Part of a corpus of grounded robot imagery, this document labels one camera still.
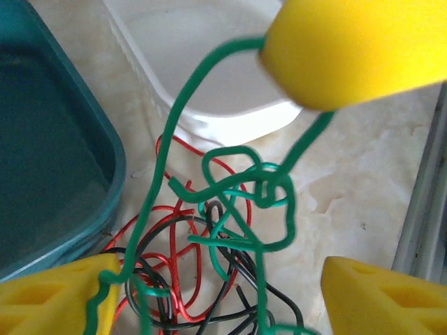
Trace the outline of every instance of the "yellow foam piece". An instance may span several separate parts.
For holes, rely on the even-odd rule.
[[[447,78],[446,0],[288,0],[261,61],[298,104],[329,111]]]
[[[87,301],[104,269],[118,272],[116,255],[96,255],[0,284],[0,335],[82,335]],[[97,335],[108,335],[119,286],[99,306]]]
[[[447,287],[341,257],[321,277],[334,335],[446,335]]]

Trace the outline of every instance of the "white marble surface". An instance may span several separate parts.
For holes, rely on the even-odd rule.
[[[152,178],[154,138],[163,124],[113,36],[101,0],[31,2],[122,139],[128,162],[120,215],[123,224],[139,212]],[[324,335],[331,331],[319,289],[323,261],[328,255],[344,255],[391,266],[438,92],[438,87],[430,87],[339,111],[291,173],[299,202],[298,237],[287,250],[266,255],[268,280],[299,305],[309,326]],[[291,125],[249,145],[265,161],[279,162],[314,117],[304,111]],[[240,157],[227,161],[236,170],[249,164]],[[170,171],[193,179],[198,188],[203,185],[199,162],[178,147],[170,153]],[[175,202],[166,184],[157,202]],[[266,241],[281,236],[282,218],[282,209],[257,209],[254,230]],[[153,248],[167,250],[163,239]],[[190,261],[193,258],[185,257],[183,273]],[[204,295],[215,295],[221,285],[208,261],[205,267],[203,295],[193,308],[197,312],[214,299]],[[238,283],[254,302],[249,285],[242,278]],[[219,313],[240,308],[233,292]],[[278,320],[292,320],[289,310],[274,297],[269,308]],[[227,334],[233,327],[228,322],[210,327],[207,334]],[[126,309],[114,334],[137,334],[137,329],[136,317]]]

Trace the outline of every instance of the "green coated wire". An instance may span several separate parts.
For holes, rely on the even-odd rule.
[[[94,335],[98,325],[97,308],[98,305],[107,297],[108,290],[111,284],[120,284],[128,280],[132,274],[135,266],[135,252],[138,241],[142,231],[146,225],[149,214],[154,205],[155,199],[161,189],[161,182],[163,173],[166,168],[166,159],[168,157],[169,146],[173,137],[174,129],[177,125],[179,116],[194,93],[198,85],[202,82],[205,76],[216,66],[221,60],[225,59],[231,54],[242,52],[246,50],[261,50],[264,46],[265,38],[243,38],[231,40],[209,53],[203,61],[199,64],[197,69],[188,79],[182,90],[180,91],[174,105],[168,116],[166,127],[163,131],[161,147],[159,152],[159,159],[156,162],[152,185],[142,206],[140,216],[135,225],[133,234],[131,235],[129,245],[124,256],[124,264],[119,274],[114,274],[111,271],[102,271],[99,275],[100,289],[98,294],[91,298],[87,303],[87,325],[85,327],[84,335]],[[245,251],[253,251],[255,253],[258,286],[258,324],[259,334],[275,334],[277,330],[284,330],[293,332],[294,334],[313,334],[308,329],[299,328],[291,325],[275,325],[270,327],[267,324],[267,295],[265,287],[265,269],[263,264],[263,254],[267,252],[278,251],[290,245],[295,238],[296,224],[295,224],[295,190],[293,182],[288,173],[295,165],[296,161],[301,157],[310,144],[324,131],[330,123],[333,113],[321,114],[306,133],[293,145],[283,163],[275,165],[274,163],[263,163],[258,154],[251,148],[246,146],[218,148],[209,151],[203,157],[202,169],[203,174],[210,185],[208,188],[198,191],[197,193],[189,192],[185,187],[174,177],[168,183],[169,187],[175,194],[186,202],[198,203],[201,208],[203,204],[214,197],[217,197],[223,206],[226,207],[225,219],[219,220],[210,232],[210,237],[190,236],[189,240],[195,243],[201,243],[209,247],[212,264],[219,275],[224,279],[228,279],[226,272],[220,267],[217,262],[216,246],[224,246],[226,248],[234,248]],[[228,176],[221,181],[215,181],[211,175],[209,166],[213,158],[217,156],[227,156],[243,154],[253,161],[253,166],[244,172]],[[239,190],[240,184],[254,181],[254,193],[243,192]],[[283,199],[276,199],[276,188],[280,187],[285,192],[286,196]],[[256,206],[260,208],[268,208],[272,206],[286,206],[286,236],[279,241],[263,244],[258,240],[257,236],[247,226],[245,220],[239,211],[235,208],[236,197],[243,197],[253,200]],[[244,237],[232,233],[225,229],[224,224],[226,219],[232,216]],[[229,239],[220,239],[218,234],[220,232],[229,233]],[[161,288],[150,288],[149,291],[145,289],[144,284],[135,278],[135,287],[139,299],[142,302],[142,308],[145,304],[145,295],[154,295],[157,297],[166,297],[168,292]],[[150,320],[146,320],[144,316],[140,316],[141,332],[142,334],[150,334]]]

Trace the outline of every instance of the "red wire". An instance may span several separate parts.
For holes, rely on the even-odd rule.
[[[173,137],[174,141],[178,142],[179,144],[181,144],[185,149],[191,151],[192,153],[203,157],[205,155],[204,152],[197,150],[196,148],[192,147],[191,145],[187,144],[185,141],[179,139],[177,136]],[[160,150],[160,145],[161,145],[161,136],[158,138],[158,140],[156,141],[156,157],[158,158],[159,156],[159,150]],[[213,162],[217,163],[218,165],[220,165],[221,167],[223,167],[228,173],[230,174],[235,174],[235,171],[229,167],[227,164],[225,164],[223,161],[219,160],[218,158],[213,158],[212,159]],[[171,176],[170,174],[168,174],[166,171],[164,172],[164,175],[167,179],[170,179]],[[191,187],[192,182],[188,181],[186,183],[186,189],[190,192],[195,192],[192,187]],[[247,188],[245,187],[245,185],[241,185],[241,189],[245,192],[247,192]],[[246,206],[247,206],[247,225],[250,226],[251,225],[251,201],[250,200],[245,200],[246,202]],[[181,210],[181,206],[183,205],[183,201],[181,199],[179,199],[177,201],[177,204],[173,207],[173,206],[167,206],[167,205],[159,205],[159,206],[154,206],[152,208],[152,211],[170,211],[171,213],[168,214],[167,216],[163,217],[159,222],[157,222],[153,227],[151,227],[151,229],[145,234],[145,236],[142,238],[145,239],[145,237],[147,237],[148,235],[151,235],[151,233],[153,233],[153,231],[155,229],[157,229],[160,225],[163,225],[165,222],[176,218],[178,216],[188,216],[188,215],[194,215],[195,214],[195,210],[194,209],[184,209]],[[104,248],[104,250],[107,250],[109,248],[112,248],[115,246],[115,243],[117,242],[117,240],[119,240],[122,235],[130,228],[132,227],[135,222],[138,219],[138,215],[136,215],[134,218],[132,218],[117,234],[115,237],[112,238],[112,240],[107,244],[107,246]],[[198,231],[196,228],[196,225],[194,223],[194,221],[187,221],[190,228],[191,228],[191,232],[195,235],[198,235]],[[176,223],[172,224],[170,226],[170,257],[166,257],[165,255],[162,255],[160,253],[145,253],[142,255],[143,259],[149,259],[149,258],[155,258],[155,259],[159,259],[160,263],[158,263],[157,265],[155,265],[153,267],[154,270],[158,271],[163,267],[167,267],[168,271],[170,272],[171,275],[171,279],[172,279],[172,287],[170,288],[171,291],[171,296],[172,296],[172,300],[173,300],[173,322],[176,323],[177,322],[177,316],[180,314],[187,322],[200,322],[201,320],[205,319],[206,315],[208,314],[208,312],[210,311],[210,309],[212,308],[212,306],[208,307],[205,311],[203,311],[200,315],[197,316],[191,316],[189,315],[189,313],[187,312],[187,310],[192,306],[192,304],[197,300],[197,297],[199,295],[200,292],[200,288],[201,288],[201,284],[202,284],[202,253],[201,253],[201,248],[200,248],[200,244],[189,244],[188,246],[186,246],[185,248],[183,248],[181,251],[177,252],[176,249],[176,234],[175,234],[175,229],[176,229]],[[201,236],[206,236],[208,234],[208,229],[205,228],[201,234]],[[196,263],[197,263],[197,267],[196,267],[196,286],[194,288],[194,292],[190,298],[190,300],[187,303],[183,302],[182,299],[182,292],[181,292],[181,288],[180,288],[180,282],[179,282],[179,269],[178,269],[178,263],[177,263],[177,259],[186,255],[187,253],[189,253],[192,249],[196,250]],[[234,280],[237,276],[237,272],[234,271],[232,276],[230,277],[230,285],[228,286],[227,292],[225,293],[225,295],[228,293],[228,291],[231,289],[231,287],[233,286]],[[151,285],[150,280],[148,278],[144,278],[143,279],[147,282],[148,285]],[[113,320],[113,323],[115,324],[119,315],[121,314],[121,312],[124,310],[124,307],[128,304],[128,300],[127,298],[124,298],[123,300],[121,300],[121,302],[119,303],[117,310],[115,312],[115,317]],[[159,317],[159,312],[158,311],[152,311],[151,310],[151,314],[154,316]]]

